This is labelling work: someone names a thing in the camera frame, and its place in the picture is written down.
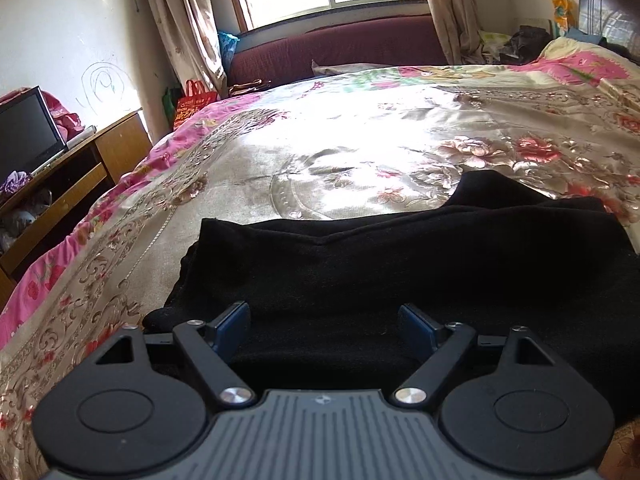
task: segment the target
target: pink cloth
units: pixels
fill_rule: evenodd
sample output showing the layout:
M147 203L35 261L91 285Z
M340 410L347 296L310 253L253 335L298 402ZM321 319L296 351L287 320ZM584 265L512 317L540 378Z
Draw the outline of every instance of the pink cloth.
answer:
M94 203L89 213L62 242L39 257L25 272L0 314L0 349L27 321L56 284L64 270L79 254L87 240L101 229L120 203L149 184L156 176L178 162L185 150L211 131L211 121L221 123L260 99L247 94L213 103L185 121L175 133L156 144L131 173ZM206 119L207 124L200 122Z
M514 72L545 72L556 81L565 85L588 83L597 87L603 79L628 79L626 68L611 59L598 56L593 52L576 52L561 59L546 59L540 56L536 61L510 66Z
M26 92L27 90L29 89L18 88L17 90L9 92L8 94L0 97L0 105L9 99L13 99L17 95ZM62 139L65 142L73 139L77 134L84 130L84 126L82 126L78 114L69 112L65 107L63 107L62 103L49 92L42 91L42 96L47 104L49 113L51 113L51 117L53 117L53 122L56 123L60 136L62 136Z

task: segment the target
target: blue plastic bag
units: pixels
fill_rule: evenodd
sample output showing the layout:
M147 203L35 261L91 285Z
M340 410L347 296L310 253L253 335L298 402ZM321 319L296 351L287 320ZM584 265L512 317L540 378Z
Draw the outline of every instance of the blue plastic bag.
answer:
M227 32L219 32L218 41L220 42L220 54L222 54L222 68L225 69L225 72L229 72L231 60L234 58L240 38Z

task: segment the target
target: red shopping bag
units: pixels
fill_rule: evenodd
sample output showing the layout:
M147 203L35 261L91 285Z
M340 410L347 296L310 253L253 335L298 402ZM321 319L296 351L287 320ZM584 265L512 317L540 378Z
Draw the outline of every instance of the red shopping bag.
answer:
M187 95L178 99L175 107L174 131L194 113L218 100L218 92L207 92L202 81L187 81Z

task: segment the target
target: maroon sofa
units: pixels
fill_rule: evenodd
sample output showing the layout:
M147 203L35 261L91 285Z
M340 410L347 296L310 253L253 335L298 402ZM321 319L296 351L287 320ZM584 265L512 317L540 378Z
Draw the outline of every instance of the maroon sofa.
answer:
M447 64L431 16L396 16L319 28L238 52L228 84L263 79L275 87L309 79L311 60L320 66Z

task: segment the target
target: dark wooden furniture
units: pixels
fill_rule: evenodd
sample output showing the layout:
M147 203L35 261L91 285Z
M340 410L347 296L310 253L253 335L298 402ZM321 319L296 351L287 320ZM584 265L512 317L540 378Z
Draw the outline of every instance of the dark wooden furniture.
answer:
M132 171L151 149L139 110L96 132L40 170L0 206L0 218L45 187L53 204L0 256L0 305L38 257L60 243L93 202Z
M640 0L580 0L578 28L604 36L610 50L640 64Z

